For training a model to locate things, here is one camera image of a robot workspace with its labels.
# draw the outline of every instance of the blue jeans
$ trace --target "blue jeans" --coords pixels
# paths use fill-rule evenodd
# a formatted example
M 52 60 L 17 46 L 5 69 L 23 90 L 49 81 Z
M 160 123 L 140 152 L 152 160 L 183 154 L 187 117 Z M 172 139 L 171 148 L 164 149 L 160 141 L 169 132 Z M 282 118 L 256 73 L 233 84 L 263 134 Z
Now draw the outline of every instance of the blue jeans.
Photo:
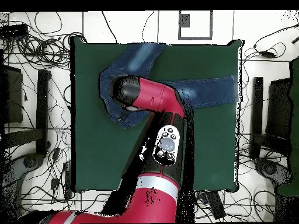
M 109 96 L 109 85 L 119 75 L 148 78 L 151 68 L 163 52 L 164 44 L 130 44 L 126 50 L 99 76 L 99 97 L 103 100 L 111 120 L 124 129 L 133 127 L 148 116 L 147 111 L 129 112 Z M 189 98 L 193 108 L 217 106 L 238 101 L 237 76 L 224 78 L 160 81 L 174 87 L 184 102 Z

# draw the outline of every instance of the button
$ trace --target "button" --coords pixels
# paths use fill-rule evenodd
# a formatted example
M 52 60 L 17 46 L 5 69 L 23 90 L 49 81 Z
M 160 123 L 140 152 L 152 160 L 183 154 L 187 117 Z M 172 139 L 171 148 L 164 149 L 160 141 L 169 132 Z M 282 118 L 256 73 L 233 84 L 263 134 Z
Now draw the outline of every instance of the button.
M 160 151 L 158 152 L 158 156 L 160 156 L 160 157 L 163 157 L 163 156 L 165 156 L 165 152 L 164 152 L 164 151 L 162 151 L 162 150 L 160 150 Z
M 169 159 L 169 160 L 173 160 L 174 158 L 173 158 L 173 153 L 167 153 L 167 158 Z
M 165 151 L 173 151 L 175 149 L 175 142 L 170 138 L 163 138 L 160 143 L 160 148 Z

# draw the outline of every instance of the cable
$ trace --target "cable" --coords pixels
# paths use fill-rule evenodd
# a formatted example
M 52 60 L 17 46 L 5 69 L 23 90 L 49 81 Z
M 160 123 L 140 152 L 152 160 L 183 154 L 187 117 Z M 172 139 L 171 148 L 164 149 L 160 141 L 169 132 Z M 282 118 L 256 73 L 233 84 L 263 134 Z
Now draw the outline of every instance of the cable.
M 111 34 L 113 35 L 113 37 L 114 37 L 114 39 L 115 39 L 115 43 L 117 44 L 116 37 L 115 37 L 114 33 L 112 32 L 112 30 L 111 30 L 109 24 L 108 24 L 108 21 L 107 21 L 107 19 L 106 19 L 106 16 L 104 15 L 104 11 L 102 11 L 102 15 L 104 16 L 105 22 L 106 22 L 106 24 L 107 24 L 107 26 L 108 26 L 108 28 L 109 28 Z
M 95 200 L 93 201 L 93 203 L 92 203 L 89 207 L 87 207 L 87 208 L 84 210 L 84 212 L 87 211 L 89 208 L 91 208 L 91 207 L 95 204 L 95 202 L 96 202 L 98 196 L 102 196 L 102 195 L 104 195 L 104 196 L 110 196 L 110 194 L 104 194 L 104 193 L 98 194 L 98 195 L 96 196 Z
M 145 41 L 144 41 L 144 38 L 143 38 L 143 32 L 144 32 L 145 26 L 147 25 L 147 21 L 148 21 L 148 19 L 152 16 L 153 13 L 155 13 L 155 11 L 152 11 L 152 13 L 147 17 L 147 20 L 146 20 L 145 23 L 144 23 L 144 27 L 143 27 L 143 30 L 142 30 L 142 33 L 141 33 L 141 37 L 142 37 L 142 39 L 143 39 L 143 42 L 145 42 Z
M 63 99 L 64 99 L 64 101 L 67 102 L 68 104 L 71 104 L 71 102 L 67 101 L 66 98 L 65 98 L 65 91 L 67 91 L 67 89 L 68 89 L 69 87 L 71 87 L 71 85 L 68 85 L 68 86 L 64 89 L 64 91 L 63 91 Z
M 266 50 L 266 51 L 258 51 L 258 50 L 256 49 L 257 43 L 260 42 L 261 40 L 263 40 L 263 39 L 266 38 L 266 37 L 269 37 L 269 36 L 271 36 L 271 35 L 273 35 L 273 34 L 279 33 L 279 32 L 281 32 L 281 31 L 283 31 L 283 30 L 292 29 L 292 28 L 294 28 L 294 27 L 299 27 L 299 23 L 297 23 L 297 24 L 294 25 L 294 26 L 284 27 L 283 29 L 280 29 L 280 30 L 278 30 L 278 31 L 275 31 L 274 33 L 270 33 L 270 34 L 268 34 L 268 35 L 266 35 L 266 36 L 260 38 L 260 39 L 254 44 L 253 48 L 255 49 L 255 51 L 256 51 L 257 53 L 259 53 L 260 55 L 262 55 L 262 56 L 264 56 L 264 57 L 270 57 L 270 58 L 278 58 L 278 57 L 281 57 L 281 56 L 284 54 L 284 52 L 286 51 L 286 46 L 285 46 L 283 43 L 281 43 L 281 42 L 277 43 L 277 44 L 282 44 L 282 45 L 284 45 L 284 51 L 283 51 L 283 54 L 280 55 L 280 56 L 277 56 L 277 55 L 275 55 L 275 54 L 269 52 L 269 50 Z
M 275 199 L 276 200 L 279 200 L 272 192 L 270 192 L 270 191 L 267 191 L 267 190 L 262 190 L 262 191 L 258 191 L 254 196 L 253 196 L 253 207 L 254 207 L 254 209 L 255 209 L 255 213 L 256 213 L 256 215 L 258 216 L 258 218 L 262 221 L 262 222 L 264 222 L 264 220 L 259 216 L 259 214 L 258 214 L 258 209 L 257 209 L 257 205 L 259 205 L 259 204 L 257 204 L 256 203 L 256 201 L 255 201 L 255 198 L 256 198 L 256 196 L 258 195 L 258 194 L 260 194 L 260 193 L 269 193 L 269 194 L 271 194 L 272 196 L 274 196 L 275 197 Z M 271 215 L 274 215 L 274 212 L 271 210 L 271 211 L 268 211 L 268 213 L 270 213 Z

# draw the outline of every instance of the black cable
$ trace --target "black cable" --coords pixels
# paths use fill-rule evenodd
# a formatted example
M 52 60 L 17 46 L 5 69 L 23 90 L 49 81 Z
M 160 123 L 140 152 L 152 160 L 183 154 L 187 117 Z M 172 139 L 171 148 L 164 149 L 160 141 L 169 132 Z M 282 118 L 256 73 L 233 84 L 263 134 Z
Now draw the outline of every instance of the black cable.
M 257 204 L 256 203 L 256 201 L 255 201 L 255 198 L 256 198 L 256 196 L 258 195 L 258 194 L 260 194 L 260 193 L 269 193 L 269 194 L 271 194 L 272 196 L 274 196 L 275 197 L 275 199 L 276 200 L 280 200 L 278 197 L 276 197 L 276 195 L 275 194 L 273 194 L 272 192 L 270 192 L 270 191 L 267 191 L 267 190 L 262 190 L 262 191 L 258 191 L 254 196 L 253 196 L 253 207 L 254 207 L 254 209 L 255 209 L 255 213 L 256 213 L 256 215 L 258 216 L 258 218 L 262 221 L 262 222 L 264 222 L 264 220 L 259 216 L 259 214 L 258 214 L 258 209 L 257 209 L 257 205 L 259 205 L 259 204 Z M 271 211 L 268 211 L 268 213 L 270 213 L 271 215 L 274 215 L 274 212 L 271 210 Z
M 104 16 L 105 22 L 106 22 L 106 24 L 107 24 L 107 26 L 108 26 L 108 28 L 109 28 L 111 34 L 113 35 L 113 37 L 114 37 L 114 39 L 115 39 L 115 43 L 117 44 L 116 37 L 115 37 L 114 33 L 112 32 L 112 30 L 111 30 L 109 24 L 108 24 L 108 21 L 107 21 L 107 19 L 106 19 L 106 16 L 105 16 L 105 14 L 104 14 L 104 11 L 102 11 L 102 15 Z
M 67 101 L 66 98 L 65 98 L 65 91 L 67 91 L 67 89 L 68 89 L 69 87 L 71 87 L 71 85 L 68 85 L 68 86 L 64 89 L 64 91 L 63 91 L 63 99 L 64 99 L 64 101 L 67 102 L 68 104 L 71 104 L 71 102 Z
M 142 37 L 143 42 L 145 42 L 144 38 L 143 38 L 143 32 L 144 32 L 145 26 L 147 25 L 147 21 L 152 16 L 153 13 L 155 13 L 155 11 L 152 11 L 152 13 L 147 17 L 147 20 L 144 23 L 144 27 L 143 27 L 143 30 L 142 30 L 142 33 L 141 33 L 141 37 Z
M 91 208 L 91 207 L 95 204 L 95 202 L 96 202 L 98 196 L 102 196 L 102 195 L 104 195 L 104 196 L 110 196 L 110 194 L 104 194 L 104 193 L 98 194 L 98 195 L 96 196 L 95 200 L 93 201 L 93 203 L 92 203 L 89 207 L 87 207 L 86 209 L 84 209 L 83 211 L 87 211 L 89 208 Z
M 284 30 L 287 30 L 287 29 L 292 29 L 292 28 L 294 28 L 294 27 L 299 27 L 299 23 L 297 23 L 297 24 L 294 25 L 294 26 L 284 27 L 283 29 L 280 29 L 280 30 L 278 30 L 278 31 L 275 31 L 274 33 L 270 33 L 270 34 L 268 34 L 268 35 L 266 35 L 266 36 L 260 38 L 260 39 L 254 44 L 253 48 L 255 49 L 255 51 L 256 51 L 257 53 L 263 55 L 263 54 L 265 53 L 265 51 L 258 51 L 258 50 L 256 49 L 256 46 L 257 46 L 257 43 L 258 43 L 258 42 L 260 42 L 260 41 L 263 40 L 264 38 L 269 37 L 269 36 L 271 36 L 271 35 L 273 35 L 273 34 L 279 33 L 279 32 L 281 32 L 281 31 L 284 31 Z

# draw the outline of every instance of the jeans seam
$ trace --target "jeans seam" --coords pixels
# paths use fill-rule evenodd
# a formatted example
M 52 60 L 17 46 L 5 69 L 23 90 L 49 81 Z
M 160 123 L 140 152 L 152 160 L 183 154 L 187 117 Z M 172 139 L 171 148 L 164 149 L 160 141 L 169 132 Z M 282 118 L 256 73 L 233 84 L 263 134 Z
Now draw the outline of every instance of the jeans seam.
M 153 56 L 153 58 L 152 58 L 152 60 L 151 60 L 151 62 L 150 62 L 150 64 L 149 64 L 149 67 L 148 67 L 148 69 L 147 69 L 147 77 L 150 75 L 150 70 L 151 70 L 151 68 L 152 68 L 153 63 L 155 62 L 156 58 L 161 54 L 161 52 L 162 52 L 163 49 L 164 49 L 164 46 L 162 46 L 162 47 L 155 53 L 155 55 Z
M 176 83 L 176 84 L 181 84 L 181 83 L 193 83 L 193 82 L 211 82 L 211 81 L 224 81 L 226 79 L 233 78 L 233 76 L 226 76 L 224 78 L 211 78 L 211 79 L 191 79 L 191 80 L 161 80 L 161 83 Z
M 200 106 L 205 106 L 205 105 L 210 105 L 210 104 L 217 104 L 217 103 L 232 103 L 237 100 L 237 97 L 229 100 L 219 100 L 219 101 L 213 101 L 213 102 L 207 102 L 207 103 L 202 103 L 202 104 L 195 104 L 192 105 L 193 107 L 200 107 Z

